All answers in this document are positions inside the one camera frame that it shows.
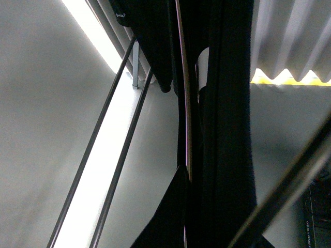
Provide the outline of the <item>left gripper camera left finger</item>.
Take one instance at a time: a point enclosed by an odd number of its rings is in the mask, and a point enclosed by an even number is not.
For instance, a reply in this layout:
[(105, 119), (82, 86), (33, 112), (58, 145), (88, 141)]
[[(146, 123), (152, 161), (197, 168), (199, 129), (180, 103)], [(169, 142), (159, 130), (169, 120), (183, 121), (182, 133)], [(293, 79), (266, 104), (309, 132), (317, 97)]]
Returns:
[(184, 226), (189, 178), (185, 166), (177, 168), (155, 214), (132, 247), (184, 247)]

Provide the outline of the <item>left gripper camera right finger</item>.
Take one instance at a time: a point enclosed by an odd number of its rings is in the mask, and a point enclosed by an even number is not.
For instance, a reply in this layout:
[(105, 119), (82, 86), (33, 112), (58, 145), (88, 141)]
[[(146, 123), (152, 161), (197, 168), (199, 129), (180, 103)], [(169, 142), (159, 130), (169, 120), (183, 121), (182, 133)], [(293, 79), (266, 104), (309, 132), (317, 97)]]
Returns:
[(289, 165), (272, 192), (238, 230), (228, 247), (254, 247), (275, 218), (291, 207), (330, 159), (330, 116)]

